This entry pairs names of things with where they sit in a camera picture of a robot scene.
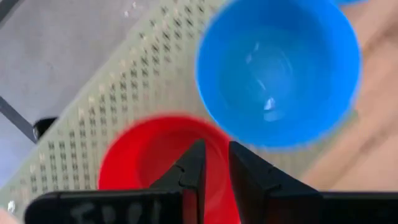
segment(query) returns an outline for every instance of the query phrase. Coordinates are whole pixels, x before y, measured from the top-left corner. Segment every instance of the gray floor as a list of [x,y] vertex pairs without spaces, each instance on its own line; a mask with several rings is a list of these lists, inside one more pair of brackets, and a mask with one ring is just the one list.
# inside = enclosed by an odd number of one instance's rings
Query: gray floor
[[[30,123],[60,114],[155,1],[22,1],[0,26],[0,96]],[[0,114],[0,187],[33,147]]]

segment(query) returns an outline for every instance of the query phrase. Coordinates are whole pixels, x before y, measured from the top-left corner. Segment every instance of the perforated board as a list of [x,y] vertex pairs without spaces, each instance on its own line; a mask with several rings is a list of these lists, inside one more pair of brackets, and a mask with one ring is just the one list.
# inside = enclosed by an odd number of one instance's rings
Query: perforated board
[[[179,111],[211,120],[195,87],[194,56],[223,3],[163,0],[144,16],[1,189],[0,207],[22,220],[40,194],[96,189],[107,146],[137,119]],[[263,157],[298,177],[322,150]]]

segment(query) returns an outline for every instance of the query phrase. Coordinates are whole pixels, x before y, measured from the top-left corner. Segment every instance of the plastic bowl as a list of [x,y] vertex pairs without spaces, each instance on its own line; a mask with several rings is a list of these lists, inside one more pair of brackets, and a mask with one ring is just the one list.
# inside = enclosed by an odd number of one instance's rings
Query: plastic bowl
[[189,116],[161,116],[128,129],[106,153],[99,172],[100,190],[148,188],[197,139],[206,144],[205,223],[239,223],[229,179],[229,137]]
[[255,146],[293,146],[343,117],[360,66],[354,31],[332,2],[237,0],[205,32],[196,79],[228,134]]

